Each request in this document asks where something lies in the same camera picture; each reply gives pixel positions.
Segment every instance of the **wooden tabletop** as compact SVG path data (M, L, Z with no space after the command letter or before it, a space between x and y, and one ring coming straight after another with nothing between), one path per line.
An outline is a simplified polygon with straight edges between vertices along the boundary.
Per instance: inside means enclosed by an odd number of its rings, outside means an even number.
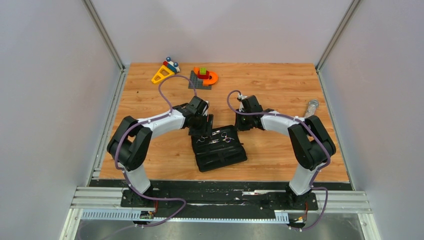
M113 125L113 133L126 116L148 118L169 110L158 93L158 85L151 78L161 63L134 63L130 66L122 98ZM213 127L234 125L235 113L227 106L227 95L240 90L243 95L255 95L264 109L275 109L280 113L302 117L307 103L319 101L317 115L326 127L337 147L331 164L322 170L317 181L347 182L336 135L327 110L313 64L280 63L180 63L181 75L190 76L193 67L206 67L216 72L219 80L212 90L197 90L197 95L209 101L209 114L214 115ZM187 103L193 97L188 81L172 78L162 86L172 105ZM231 96L231 104L240 103L237 94ZM288 136L260 129L238 133L244 143L247 161L200 172L197 165L188 129L176 130L161 135L150 142L144 167L149 179L155 180L228 180L228 181L290 181L298 162ZM122 179L123 175L114 167L113 159L106 153L100 178Z

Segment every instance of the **metal floor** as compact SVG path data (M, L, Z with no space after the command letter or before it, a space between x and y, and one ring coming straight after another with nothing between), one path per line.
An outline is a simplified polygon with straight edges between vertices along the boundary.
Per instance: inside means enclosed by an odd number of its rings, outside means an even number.
M309 224L318 214L308 214ZM133 225L122 220L82 220L76 240L102 240L118 229ZM152 228L131 228L108 240L364 240L358 215L328 213L311 230L295 232L282 224L166 222Z

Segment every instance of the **white wall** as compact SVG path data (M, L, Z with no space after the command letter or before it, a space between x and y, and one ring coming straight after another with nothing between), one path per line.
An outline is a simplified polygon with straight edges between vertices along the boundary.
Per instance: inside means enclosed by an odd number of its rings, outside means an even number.
M424 1L364 0L322 74L382 239L424 239Z
M0 1L0 239L58 239L118 68L81 0Z
M122 60L317 63L351 0L93 0Z

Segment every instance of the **purple cable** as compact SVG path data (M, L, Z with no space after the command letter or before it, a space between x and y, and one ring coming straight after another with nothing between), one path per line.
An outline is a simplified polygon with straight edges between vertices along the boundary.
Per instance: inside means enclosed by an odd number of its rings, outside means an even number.
M172 75L172 76L169 76L169 77L165 78L162 82L160 82L160 84L159 84L159 86L158 86L158 91L159 91L160 96L162 96L162 98L163 98L163 99L164 99L164 100L168 103L168 105L169 105L169 112L167 112L167 113L165 113L165 114L163 114L163 115L160 115L160 116L158 116L158 117L151 118L151 119L150 119L150 122L154 122L154 121L157 121L157 120L164 119L164 118L168 117L168 116L169 116L169 114L171 114L171 113L172 113L172 111L173 111L172 104L171 104L171 102L168 100L168 98L167 98L167 97L165 97L165 95L162 93L161 86L162 86L162 84L164 84L164 82L165 82L165 81L167 81L168 79L176 78L176 77L186 79L186 80L190 83L190 85L193 87L194 95L195 95L195 96L197 96L196 88L195 88L195 86L194 86L193 82L192 82L192 81L191 81L188 77L183 76L183 75ZM140 226L140 227L142 227L142 228L144 228L144 227L154 227L154 226L158 226L158 225L164 224L164 223L165 223L165 222L167 222L169 219L171 219L172 217L174 217L175 215L177 215L179 212L181 212L181 210L182 210L182 209L186 206L186 204L187 204L186 200L184 200L184 199L182 199L182 198L178 198L178 197L175 197L175 198L159 198L159 197L150 197L150 196L146 196L146 195L142 194L142 193L141 193L141 192L139 192L139 191L138 191L135 187L133 187L133 185L131 184L130 180L128 179L128 176L127 176L127 173L125 172L125 170L124 170L122 167L119 167L119 166L118 166L118 156L119 156L119 152L120 152L121 147L122 147L122 144L123 144L124 140L127 138L128 134L129 134L129 133L130 133L130 132L131 132L134 128L136 128L136 127L138 127L138 126L140 126L140 125L146 124L146 123L148 123L148 122L149 122L149 120L141 121L141 122L137 122L136 124L132 125L130 128L128 128L128 129L125 131L125 133L123 134L123 136L122 136L122 137L121 137L121 139L119 140L118 146L117 146L117 148L116 148L116 153L115 153L115 157L114 157L115 168L116 168L116 169L118 169L118 170L121 170L121 171L123 172L123 176L124 176L124 178L125 178L126 183L128 184L128 186L129 186L129 187L130 187L130 188L131 188L131 189L132 189L132 190L133 190L136 194L138 194L140 197L145 198L145 199L149 199L149 200L154 200L154 201L181 201L181 202L182 202L182 206L181 206L181 207L180 207L177 211L175 211L173 214L171 214L169 217L165 218L165 219L164 219L164 220L162 220L162 221L158 221L158 222L155 222L155 223L152 223L152 224L149 224L149 225L147 225L147 224L136 224L136 226ZM133 228L133 227L134 227L134 225L130 225L130 226L126 226L126 227L123 227L123 228L121 228L121 229L118 229L117 231L115 231L115 232L113 232L112 234L110 234L110 235L108 235L108 236L106 236L106 237L102 238L101 240L108 239L108 238L110 238L111 236L113 236L113 235L115 235L115 234L117 234L117 233L119 233L119 232L121 232L121 231L124 231L124 230L130 229L130 228Z
M228 104L228 107L233 111L233 112L235 112L236 114L240 114L240 115L246 115L246 116L252 116L252 115L270 115L270 116L278 116L278 117L283 117L283 118L286 118L286 119L290 119L290 120L294 120L294 121L296 121L296 122L298 122L298 123L300 123L306 130L307 130L307 132L313 137L313 139L315 140L315 142L321 147L321 149L324 151L324 153L325 153L325 156L327 157L327 162L324 164L324 165L322 165L321 167L318 167L317 169L316 169L316 171L315 171L315 173L313 174L313 176L312 176L312 178L311 178L311 180L310 180L310 182L309 182L309 186L311 187L311 189L312 190L324 190L325 191L325 201L324 201L324 205L322 206L322 212L321 212L321 214L319 215L319 217L318 217L318 219L311 225L311 226L308 226L308 227L305 227L305 228L302 228L302 230L309 230L309 229L311 229L311 228L313 228L315 225L317 225L317 223L323 218L323 215L324 215L324 211L326 210L326 207L327 207L327 201L328 201L328 199L329 199L329 191L328 191L328 189L327 188L325 188L325 187L313 187L313 183L314 183L314 180L315 180L315 178L317 177L317 175L318 175L318 172L320 172L321 171L321 169L323 169L323 168L325 168L325 167L327 167L330 163L331 163L331 157L330 157L330 154L329 154L329 152L327 151L327 149L324 147L324 145L323 145L323 143L318 139L318 137L312 132L312 130L308 127L308 125L306 125L306 123L304 123L302 120L300 120L300 119L298 119L298 118L296 118L296 117L292 117L292 116L289 116L289 115L285 115L285 114L281 114L281 113L277 113L277 114L275 114L275 113L270 113L270 112L239 112L239 111L237 111L236 109L234 109L232 106L231 106L231 104L230 104L230 96L231 96L231 94L233 94L233 93L238 93L239 95L242 95L242 92L241 91L239 91L239 90L233 90L233 91L231 91L229 94L228 94L228 96L226 97L226 103Z

